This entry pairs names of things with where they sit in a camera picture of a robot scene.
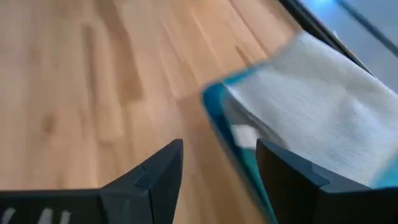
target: wooden floor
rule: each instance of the wooden floor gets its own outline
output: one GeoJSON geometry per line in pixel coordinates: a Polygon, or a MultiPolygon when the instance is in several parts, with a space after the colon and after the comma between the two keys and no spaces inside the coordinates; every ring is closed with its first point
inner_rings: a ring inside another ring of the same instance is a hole
{"type": "Polygon", "coordinates": [[[0,1],[0,189],[102,186],[182,138],[175,223],[264,223],[200,92],[298,29],[276,0],[0,1]]]}

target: white microfiber cloth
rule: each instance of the white microfiber cloth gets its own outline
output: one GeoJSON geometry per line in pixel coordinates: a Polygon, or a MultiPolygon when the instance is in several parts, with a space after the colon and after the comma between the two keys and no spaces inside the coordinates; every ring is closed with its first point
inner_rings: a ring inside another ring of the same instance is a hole
{"type": "Polygon", "coordinates": [[[306,32],[226,87],[260,133],[339,175],[372,187],[395,158],[398,96],[306,32]]]}

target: white cleaning pad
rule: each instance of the white cleaning pad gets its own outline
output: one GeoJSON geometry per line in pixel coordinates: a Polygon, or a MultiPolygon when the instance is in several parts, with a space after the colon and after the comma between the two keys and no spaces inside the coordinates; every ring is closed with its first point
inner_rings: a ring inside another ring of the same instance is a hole
{"type": "Polygon", "coordinates": [[[305,32],[227,89],[271,141],[364,185],[395,156],[397,95],[305,32]]]}

